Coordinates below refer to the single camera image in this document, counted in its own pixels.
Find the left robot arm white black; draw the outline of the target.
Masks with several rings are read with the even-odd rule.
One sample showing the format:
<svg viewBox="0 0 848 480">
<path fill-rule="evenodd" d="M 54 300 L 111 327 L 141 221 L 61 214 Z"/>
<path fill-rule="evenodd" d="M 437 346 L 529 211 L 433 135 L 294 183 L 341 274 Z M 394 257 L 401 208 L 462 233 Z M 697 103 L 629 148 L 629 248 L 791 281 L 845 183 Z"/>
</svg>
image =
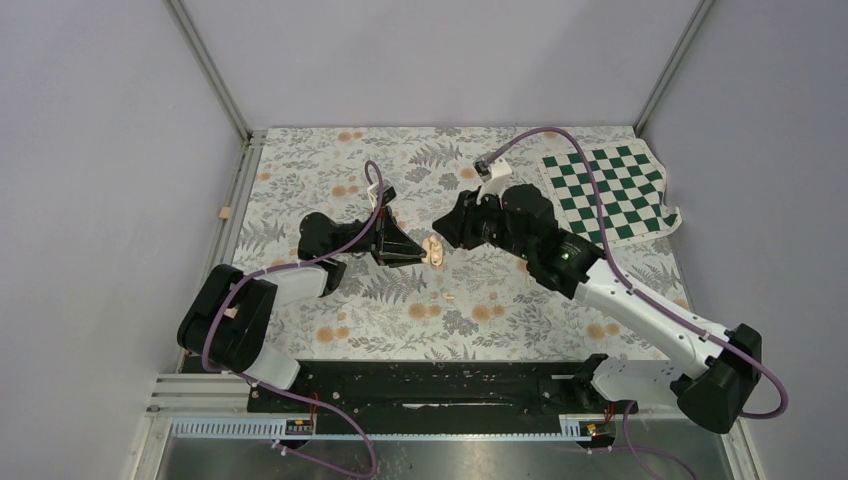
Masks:
<svg viewBox="0 0 848 480">
<path fill-rule="evenodd" d="M 213 369 L 245 375 L 272 386 L 272 398 L 288 411 L 309 401 L 310 385 L 298 376 L 291 356 L 265 343 L 273 311 L 333 293 L 345 263 L 332 253 L 367 253 L 379 266 L 398 268 L 421 263 L 425 248 L 409 237 L 383 207 L 366 222 L 339 224 L 314 212 L 299 227 L 298 263 L 249 277 L 220 264 L 209 273 L 177 330 L 178 345 L 206 360 Z"/>
</svg>

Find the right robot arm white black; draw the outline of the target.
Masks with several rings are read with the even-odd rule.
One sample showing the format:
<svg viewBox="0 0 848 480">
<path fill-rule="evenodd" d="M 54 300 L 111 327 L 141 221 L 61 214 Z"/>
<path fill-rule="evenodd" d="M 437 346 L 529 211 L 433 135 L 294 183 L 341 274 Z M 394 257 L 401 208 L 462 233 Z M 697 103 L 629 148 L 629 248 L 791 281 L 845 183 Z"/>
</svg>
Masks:
<svg viewBox="0 0 848 480">
<path fill-rule="evenodd" d="M 525 260 L 537 284 L 614 318 L 669 358 L 658 379 L 629 392 L 622 390 L 622 367 L 611 370 L 614 387 L 598 372 L 578 379 L 573 396 L 583 410 L 597 412 L 611 400 L 673 400 L 688 419 L 717 434 L 728 433 L 741 416 L 761 378 L 750 363 L 762 359 L 761 334 L 745 323 L 730 329 L 707 320 L 615 272 L 600 247 L 559 226 L 537 187 L 513 186 L 500 196 L 462 191 L 432 226 L 454 248 L 488 244 Z"/>
</svg>

